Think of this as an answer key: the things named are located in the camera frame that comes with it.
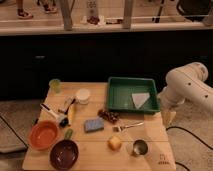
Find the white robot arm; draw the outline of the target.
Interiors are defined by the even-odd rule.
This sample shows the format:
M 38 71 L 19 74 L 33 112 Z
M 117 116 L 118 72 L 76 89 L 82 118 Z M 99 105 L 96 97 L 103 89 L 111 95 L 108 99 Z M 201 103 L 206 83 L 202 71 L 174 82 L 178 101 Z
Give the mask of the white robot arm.
M 167 127 L 174 119 L 174 107 L 186 99 L 194 102 L 206 112 L 213 114 L 213 87 L 205 84 L 207 67 L 200 62 L 192 62 L 170 70 L 166 74 L 167 85 L 160 92 L 160 107 L 163 124 Z

